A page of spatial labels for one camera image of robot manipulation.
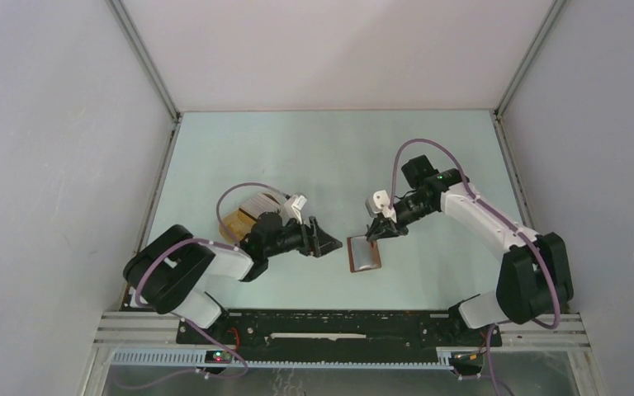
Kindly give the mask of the brown leather card holder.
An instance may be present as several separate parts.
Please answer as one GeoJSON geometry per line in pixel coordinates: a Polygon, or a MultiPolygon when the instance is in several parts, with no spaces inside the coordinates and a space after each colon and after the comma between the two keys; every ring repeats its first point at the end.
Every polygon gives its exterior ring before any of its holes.
{"type": "Polygon", "coordinates": [[[365,235],[347,238],[349,270],[352,273],[382,268],[377,242],[369,242],[365,235]]]}

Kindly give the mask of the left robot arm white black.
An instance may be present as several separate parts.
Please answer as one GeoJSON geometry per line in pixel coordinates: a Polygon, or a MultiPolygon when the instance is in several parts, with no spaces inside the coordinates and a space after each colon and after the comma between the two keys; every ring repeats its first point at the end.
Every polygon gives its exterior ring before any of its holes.
{"type": "Polygon", "coordinates": [[[303,224],[264,212],[238,246],[196,238],[180,224],[137,253],[122,276],[134,290],[135,302],[157,314],[174,314],[196,324],[196,333],[208,343],[225,339],[225,309],[200,287],[203,277],[225,277],[251,282],[267,269],[270,258],[289,252],[322,257],[342,247],[311,216],[303,224]]]}

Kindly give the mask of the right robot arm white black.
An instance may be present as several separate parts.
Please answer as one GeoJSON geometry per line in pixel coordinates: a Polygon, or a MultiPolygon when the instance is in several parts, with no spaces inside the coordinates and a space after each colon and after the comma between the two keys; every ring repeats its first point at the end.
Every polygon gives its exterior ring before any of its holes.
{"type": "Polygon", "coordinates": [[[457,316],[447,322],[453,342],[467,345],[492,323],[524,324],[555,314],[572,300],[569,258],[559,235],[542,235],[513,222],[483,200],[458,169],[440,172],[424,155],[409,160],[401,171],[410,187],[405,196],[392,201],[380,190],[366,200],[373,218],[365,234],[368,242],[405,236],[411,224],[442,213],[480,238],[500,261],[494,290],[453,306],[457,316]]]}

